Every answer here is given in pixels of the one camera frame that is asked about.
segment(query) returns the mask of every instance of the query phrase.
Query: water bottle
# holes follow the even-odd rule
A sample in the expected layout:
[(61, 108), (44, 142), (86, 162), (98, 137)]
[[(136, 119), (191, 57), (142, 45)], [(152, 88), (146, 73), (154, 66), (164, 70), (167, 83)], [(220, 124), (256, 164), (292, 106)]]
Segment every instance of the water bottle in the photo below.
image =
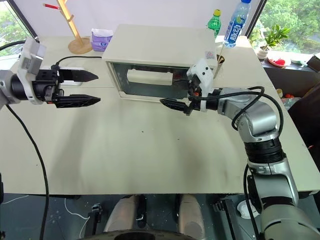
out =
[(250, 2), (251, 0), (241, 0), (241, 2), (236, 7), (231, 17), (228, 29), (225, 33), (224, 44), (226, 47), (233, 48), (234, 46), (236, 46), (236, 40), (241, 34), (241, 31), (248, 18)]
[(220, 21), (221, 11), (219, 9), (214, 10), (213, 17), (208, 22), (208, 28), (214, 31), (214, 36), (217, 37), (221, 28)]

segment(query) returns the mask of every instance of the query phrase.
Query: potted plant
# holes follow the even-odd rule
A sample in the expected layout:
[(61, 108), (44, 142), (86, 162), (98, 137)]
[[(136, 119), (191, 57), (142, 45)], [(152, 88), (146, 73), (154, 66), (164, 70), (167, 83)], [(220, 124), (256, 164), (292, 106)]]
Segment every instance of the potted plant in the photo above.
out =
[(287, 39), (289, 37), (290, 30), (290, 28), (286, 27), (281, 28), (278, 24), (273, 25), (271, 30), (267, 32), (267, 35), (264, 38), (266, 45), (261, 46), (258, 52), (256, 53), (258, 59), (265, 59), (270, 48), (281, 44), (281, 41), (283, 39)]

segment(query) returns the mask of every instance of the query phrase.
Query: white cable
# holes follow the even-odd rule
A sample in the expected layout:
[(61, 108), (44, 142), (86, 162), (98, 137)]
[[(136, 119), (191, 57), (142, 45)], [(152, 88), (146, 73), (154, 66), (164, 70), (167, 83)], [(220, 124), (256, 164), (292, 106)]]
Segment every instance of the white cable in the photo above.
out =
[(65, 209), (67, 210), (68, 213), (70, 213), (71, 215), (76, 215), (84, 220), (88, 220), (90, 217), (84, 217), (84, 216), (81, 216), (80, 214), (78, 213), (73, 213), (73, 212), (70, 212), (69, 209), (67, 208), (67, 205), (66, 205), (66, 198), (64, 198), (64, 207)]
[(88, 217), (88, 218), (86, 219), (85, 223), (83, 224), (83, 226), (82, 226), (82, 228), (81, 228), (81, 230), (80, 230), (80, 233), (79, 233), (79, 239), (81, 239), (82, 231), (83, 231), (85, 225), (87, 224), (87, 222), (89, 221), (89, 219), (90, 219), (90, 217)]
[(15, 200), (23, 199), (23, 198), (26, 198), (26, 197), (29, 197), (29, 195), (17, 197), (17, 198), (14, 198), (14, 199), (10, 200), (10, 201), (3, 202), (2, 204), (9, 204), (9, 203), (11, 203), (11, 202), (13, 202), (13, 201), (15, 201)]
[(65, 207), (65, 210), (67, 210), (67, 212), (70, 213), (71, 215), (76, 215), (76, 216), (78, 216), (78, 217), (80, 217), (80, 218), (82, 218), (82, 219), (85, 220), (85, 222), (84, 222), (84, 224), (83, 224), (83, 226), (82, 226), (82, 228), (81, 228), (81, 230), (80, 230), (80, 233), (79, 233), (79, 239), (81, 239), (82, 231), (84, 230), (84, 228), (85, 228), (87, 222), (89, 221), (90, 217), (89, 217), (89, 216), (88, 216), (88, 217), (84, 217), (84, 216), (81, 216), (81, 215), (78, 214), (78, 213), (70, 212), (69, 209), (67, 208), (66, 198), (64, 198), (64, 207)]

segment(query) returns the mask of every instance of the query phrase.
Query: blue bottle label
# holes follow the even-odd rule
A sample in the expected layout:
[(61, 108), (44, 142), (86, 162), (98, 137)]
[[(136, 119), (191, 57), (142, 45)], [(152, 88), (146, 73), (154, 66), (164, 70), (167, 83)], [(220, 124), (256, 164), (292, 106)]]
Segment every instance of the blue bottle label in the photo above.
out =
[(242, 17), (237, 17), (233, 22), (231, 21), (227, 32), (229, 33), (228, 35), (228, 43), (234, 44), (241, 32), (241, 29), (243, 28), (245, 23), (245, 20)]

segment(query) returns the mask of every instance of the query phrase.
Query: bottle cap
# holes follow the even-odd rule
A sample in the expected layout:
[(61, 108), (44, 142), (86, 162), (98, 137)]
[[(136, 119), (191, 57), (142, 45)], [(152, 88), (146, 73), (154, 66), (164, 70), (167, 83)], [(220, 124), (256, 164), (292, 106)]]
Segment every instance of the bottle cap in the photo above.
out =
[(219, 17), (221, 15), (221, 11), (219, 9), (216, 9), (214, 10), (213, 15)]

